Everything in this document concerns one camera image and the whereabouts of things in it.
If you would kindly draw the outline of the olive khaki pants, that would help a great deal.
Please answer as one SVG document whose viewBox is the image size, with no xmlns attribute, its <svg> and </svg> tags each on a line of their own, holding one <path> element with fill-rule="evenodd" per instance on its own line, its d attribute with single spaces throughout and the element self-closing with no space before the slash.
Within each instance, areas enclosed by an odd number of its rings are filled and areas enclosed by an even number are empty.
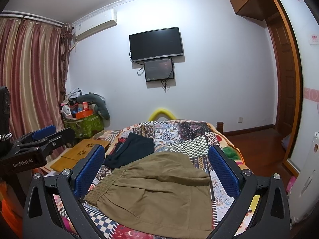
<svg viewBox="0 0 319 239">
<path fill-rule="evenodd" d="M 115 169 L 85 201 L 128 228 L 171 238 L 213 230 L 210 177 L 182 153 L 159 152 Z"/>
</svg>

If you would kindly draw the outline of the green patterned storage bag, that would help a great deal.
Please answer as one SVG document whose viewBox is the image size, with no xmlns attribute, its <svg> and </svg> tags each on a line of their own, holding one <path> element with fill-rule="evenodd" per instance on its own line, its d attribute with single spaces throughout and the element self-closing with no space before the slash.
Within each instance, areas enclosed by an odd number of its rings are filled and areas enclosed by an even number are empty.
<svg viewBox="0 0 319 239">
<path fill-rule="evenodd" d="M 63 121 L 65 128 L 71 128 L 77 139 L 88 139 L 104 130 L 103 120 L 98 114 L 78 120 L 64 119 Z"/>
</svg>

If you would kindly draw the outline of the orange box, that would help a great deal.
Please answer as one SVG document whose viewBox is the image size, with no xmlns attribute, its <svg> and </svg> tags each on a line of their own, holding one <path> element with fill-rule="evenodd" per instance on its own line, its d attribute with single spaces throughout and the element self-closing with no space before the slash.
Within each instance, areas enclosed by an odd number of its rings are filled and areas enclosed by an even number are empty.
<svg viewBox="0 0 319 239">
<path fill-rule="evenodd" d="M 87 101 L 84 101 L 80 104 L 78 104 L 77 112 L 76 112 L 76 119 L 82 119 L 86 118 L 90 115 L 92 115 L 94 112 L 90 108 L 89 103 Z"/>
</svg>

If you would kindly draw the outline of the white appliance with stickers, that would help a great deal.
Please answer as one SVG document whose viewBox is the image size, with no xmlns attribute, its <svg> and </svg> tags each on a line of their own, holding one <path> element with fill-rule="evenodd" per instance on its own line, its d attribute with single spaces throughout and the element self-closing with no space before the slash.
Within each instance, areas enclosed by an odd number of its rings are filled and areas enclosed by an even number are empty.
<svg viewBox="0 0 319 239">
<path fill-rule="evenodd" d="M 318 203 L 318 170 L 318 132 L 316 132 L 305 164 L 288 193 L 291 224 L 306 219 Z"/>
</svg>

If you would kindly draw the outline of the grey plush pillow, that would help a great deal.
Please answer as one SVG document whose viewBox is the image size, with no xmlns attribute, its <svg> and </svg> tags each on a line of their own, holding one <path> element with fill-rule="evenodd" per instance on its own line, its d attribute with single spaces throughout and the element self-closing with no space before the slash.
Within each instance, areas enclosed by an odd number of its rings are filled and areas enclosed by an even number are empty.
<svg viewBox="0 0 319 239">
<path fill-rule="evenodd" d="M 105 120 L 110 119 L 110 114 L 109 111 L 106 108 L 105 101 L 97 94 L 94 93 L 89 93 L 89 94 L 84 94 L 81 96 L 78 96 L 76 98 L 77 103 L 83 103 L 83 102 L 88 102 L 91 104 L 96 105 L 96 112 Z"/>
</svg>

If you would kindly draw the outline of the dark navy folded garment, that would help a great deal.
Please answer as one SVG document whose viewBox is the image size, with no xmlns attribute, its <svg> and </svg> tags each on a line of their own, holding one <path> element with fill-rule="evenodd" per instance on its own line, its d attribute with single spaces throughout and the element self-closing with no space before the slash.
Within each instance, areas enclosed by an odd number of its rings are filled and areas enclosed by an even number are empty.
<svg viewBox="0 0 319 239">
<path fill-rule="evenodd" d="M 124 142 L 118 142 L 114 151 L 108 154 L 104 165 L 110 169 L 120 168 L 154 152 L 154 141 L 135 133 L 130 133 Z"/>
</svg>

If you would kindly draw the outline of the pink striped curtain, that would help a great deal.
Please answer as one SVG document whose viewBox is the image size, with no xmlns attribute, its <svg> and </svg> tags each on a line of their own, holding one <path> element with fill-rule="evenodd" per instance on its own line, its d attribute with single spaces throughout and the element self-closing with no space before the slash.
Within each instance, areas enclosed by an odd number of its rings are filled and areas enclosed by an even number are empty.
<svg viewBox="0 0 319 239">
<path fill-rule="evenodd" d="M 9 127 L 14 138 L 54 125 L 66 88 L 72 40 L 71 25 L 61 27 L 1 18 L 1 85 L 10 92 Z"/>
</svg>

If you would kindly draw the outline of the colourful patchwork bed quilt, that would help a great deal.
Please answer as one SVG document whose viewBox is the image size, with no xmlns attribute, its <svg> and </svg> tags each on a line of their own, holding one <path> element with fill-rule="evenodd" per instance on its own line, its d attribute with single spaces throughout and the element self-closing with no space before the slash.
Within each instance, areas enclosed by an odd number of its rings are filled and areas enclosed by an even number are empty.
<svg viewBox="0 0 319 239">
<path fill-rule="evenodd" d="M 191 120 L 142 122 L 120 130 L 101 131 L 91 139 L 109 141 L 110 144 L 105 150 L 106 154 L 111 154 L 117 143 L 124 142 L 130 133 L 152 138 L 155 152 L 170 151 L 187 155 L 195 168 L 202 169 L 210 175 L 213 229 L 216 228 L 230 209 L 234 198 L 227 195 L 217 174 L 213 170 L 208 160 L 208 149 L 210 146 L 218 145 L 228 158 L 234 160 L 241 169 L 246 169 L 247 166 L 244 165 L 240 151 L 221 134 L 221 131 L 219 132 L 215 129 L 212 124 Z M 259 198 L 260 196 L 254 196 L 236 235 L 243 233 L 247 229 Z M 75 234 L 76 230 L 63 207 L 60 197 L 54 195 L 54 199 L 67 231 Z M 88 203 L 83 203 L 83 206 L 87 214 L 104 235 L 104 238 L 167 238 L 127 228 L 111 220 Z"/>
</svg>

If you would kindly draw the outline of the brown wooden door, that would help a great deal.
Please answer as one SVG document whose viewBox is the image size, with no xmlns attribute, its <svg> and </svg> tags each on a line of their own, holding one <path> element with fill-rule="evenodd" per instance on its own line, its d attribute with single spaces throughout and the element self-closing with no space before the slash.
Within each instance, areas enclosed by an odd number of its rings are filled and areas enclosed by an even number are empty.
<svg viewBox="0 0 319 239">
<path fill-rule="evenodd" d="M 280 0 L 272 0 L 277 12 L 266 19 L 273 42 L 278 80 L 276 129 L 290 136 L 284 159 L 293 152 L 302 111 L 302 70 L 295 34 Z"/>
</svg>

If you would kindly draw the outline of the wooden overhead cabinet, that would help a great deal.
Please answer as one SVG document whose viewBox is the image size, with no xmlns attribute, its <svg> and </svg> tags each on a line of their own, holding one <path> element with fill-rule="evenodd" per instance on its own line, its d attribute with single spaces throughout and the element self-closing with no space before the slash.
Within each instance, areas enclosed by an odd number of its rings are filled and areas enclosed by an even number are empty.
<svg viewBox="0 0 319 239">
<path fill-rule="evenodd" d="M 230 3 L 239 16 L 263 21 L 277 12 L 274 0 L 230 0 Z"/>
</svg>

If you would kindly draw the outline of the white wall air conditioner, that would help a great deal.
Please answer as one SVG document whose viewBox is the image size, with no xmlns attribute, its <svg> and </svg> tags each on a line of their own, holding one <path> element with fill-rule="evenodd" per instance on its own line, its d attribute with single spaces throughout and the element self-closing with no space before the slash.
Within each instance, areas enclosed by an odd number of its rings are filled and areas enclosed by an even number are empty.
<svg viewBox="0 0 319 239">
<path fill-rule="evenodd" d="M 76 40 L 83 40 L 100 31 L 117 25 L 116 12 L 114 9 L 101 12 L 75 26 Z"/>
</svg>

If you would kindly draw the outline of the small black wall monitor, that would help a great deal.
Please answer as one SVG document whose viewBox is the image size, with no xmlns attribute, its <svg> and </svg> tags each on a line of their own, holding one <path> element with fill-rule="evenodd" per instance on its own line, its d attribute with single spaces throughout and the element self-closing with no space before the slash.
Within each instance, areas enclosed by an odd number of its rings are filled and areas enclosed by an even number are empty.
<svg viewBox="0 0 319 239">
<path fill-rule="evenodd" d="M 146 82 L 174 79 L 172 58 L 154 59 L 144 62 Z"/>
</svg>

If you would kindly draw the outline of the black wall television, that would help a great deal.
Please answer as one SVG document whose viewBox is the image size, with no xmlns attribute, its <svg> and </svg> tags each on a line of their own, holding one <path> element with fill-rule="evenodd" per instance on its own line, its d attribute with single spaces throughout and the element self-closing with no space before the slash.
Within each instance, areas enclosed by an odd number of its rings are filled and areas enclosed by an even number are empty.
<svg viewBox="0 0 319 239">
<path fill-rule="evenodd" d="M 184 54 L 178 27 L 136 33 L 129 36 L 129 43 L 132 62 Z"/>
</svg>

